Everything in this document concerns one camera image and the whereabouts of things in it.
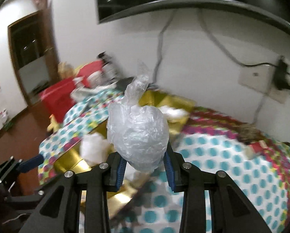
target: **silver bolt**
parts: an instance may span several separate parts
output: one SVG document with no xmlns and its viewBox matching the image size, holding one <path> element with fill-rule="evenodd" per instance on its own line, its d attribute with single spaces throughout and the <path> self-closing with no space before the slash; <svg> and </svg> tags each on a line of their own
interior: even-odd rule
<svg viewBox="0 0 290 233">
<path fill-rule="evenodd" d="M 226 177 L 226 173 L 223 172 L 223 171 L 219 171 L 219 172 L 217 173 L 217 175 L 218 175 L 219 177 L 221 177 L 221 178 L 225 178 L 225 177 Z"/>
<path fill-rule="evenodd" d="M 106 169 L 108 167 L 107 163 L 100 163 L 100 168 L 101 169 Z"/>
<path fill-rule="evenodd" d="M 184 167 L 185 169 L 189 169 L 189 168 L 191 168 L 191 163 L 189 163 L 189 162 L 185 162 L 185 163 L 183 163 L 183 167 Z"/>
<path fill-rule="evenodd" d="M 73 176 L 73 172 L 72 171 L 66 171 L 64 176 L 69 178 L 69 177 Z"/>
</svg>

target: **yellow plush toy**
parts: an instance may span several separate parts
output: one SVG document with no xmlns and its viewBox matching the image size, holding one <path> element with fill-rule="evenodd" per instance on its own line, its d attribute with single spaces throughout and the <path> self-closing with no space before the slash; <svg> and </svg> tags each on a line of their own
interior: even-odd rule
<svg viewBox="0 0 290 233">
<path fill-rule="evenodd" d="M 49 119 L 50 119 L 50 125 L 47 127 L 47 131 L 49 132 L 53 130 L 53 133 L 57 132 L 58 129 L 60 128 L 60 125 L 56 121 L 56 118 L 54 117 L 54 115 L 51 115 Z"/>
</svg>

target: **white outlet plate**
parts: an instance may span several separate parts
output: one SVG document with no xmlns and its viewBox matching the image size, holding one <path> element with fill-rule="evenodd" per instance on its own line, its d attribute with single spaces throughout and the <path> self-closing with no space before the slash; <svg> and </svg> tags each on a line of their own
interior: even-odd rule
<svg viewBox="0 0 290 233">
<path fill-rule="evenodd" d="M 272 80 L 274 73 L 274 67 L 262 65 L 256 67 L 243 67 L 240 71 L 239 84 L 247 86 L 261 93 L 266 93 L 268 85 Z M 277 90 L 273 85 L 269 97 L 278 101 L 279 103 L 285 103 L 290 94 L 289 90 Z"/>
</svg>

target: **plastic-wrapped object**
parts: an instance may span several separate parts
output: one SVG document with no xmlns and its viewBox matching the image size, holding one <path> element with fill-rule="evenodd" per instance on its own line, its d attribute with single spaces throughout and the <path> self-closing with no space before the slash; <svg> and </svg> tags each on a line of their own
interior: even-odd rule
<svg viewBox="0 0 290 233">
<path fill-rule="evenodd" d="M 145 66 L 141 68 L 140 75 L 127 86 L 122 101 L 108 107 L 107 139 L 136 170 L 152 172 L 162 162 L 169 127 L 158 108 L 138 105 L 149 83 Z"/>
</svg>

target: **black plug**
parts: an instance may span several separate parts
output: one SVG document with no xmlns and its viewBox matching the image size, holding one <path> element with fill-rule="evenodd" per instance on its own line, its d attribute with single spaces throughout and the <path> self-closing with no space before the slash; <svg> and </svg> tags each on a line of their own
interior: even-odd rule
<svg viewBox="0 0 290 233">
<path fill-rule="evenodd" d="M 272 82 L 278 90 L 290 90 L 290 84 L 286 78 L 288 65 L 283 61 L 284 57 L 279 60 L 278 66 L 275 68 Z"/>
</svg>

